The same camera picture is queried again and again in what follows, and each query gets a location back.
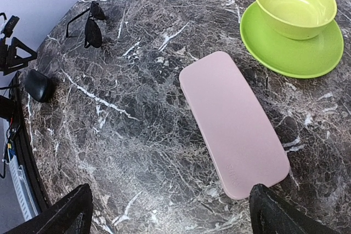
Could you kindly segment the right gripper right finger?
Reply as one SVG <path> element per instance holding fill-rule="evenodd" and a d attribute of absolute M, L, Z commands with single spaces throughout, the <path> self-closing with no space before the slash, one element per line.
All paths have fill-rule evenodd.
<path fill-rule="evenodd" d="M 306 216 L 263 184 L 250 192 L 253 233 L 337 233 Z"/>

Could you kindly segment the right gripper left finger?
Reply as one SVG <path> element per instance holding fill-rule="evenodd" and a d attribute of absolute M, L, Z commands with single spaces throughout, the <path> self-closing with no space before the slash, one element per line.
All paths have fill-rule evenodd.
<path fill-rule="evenodd" d="M 90 233 L 92 214 L 92 191 L 89 184 L 82 184 L 8 233 Z"/>

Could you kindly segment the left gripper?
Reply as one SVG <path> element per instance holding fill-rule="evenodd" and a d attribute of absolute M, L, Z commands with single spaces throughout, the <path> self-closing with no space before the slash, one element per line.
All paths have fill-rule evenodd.
<path fill-rule="evenodd" d="M 37 52 L 14 37 L 11 45 L 6 44 L 6 37 L 1 38 L 1 71 L 8 75 L 28 66 L 28 63 L 37 59 Z"/>

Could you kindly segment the pink glasses case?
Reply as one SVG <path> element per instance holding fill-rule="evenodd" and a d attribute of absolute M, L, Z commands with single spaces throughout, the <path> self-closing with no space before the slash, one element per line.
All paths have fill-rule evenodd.
<path fill-rule="evenodd" d="M 287 177 L 287 154 L 229 54 L 190 64 L 179 81 L 228 197 L 245 199 L 254 185 L 271 187 Z"/>

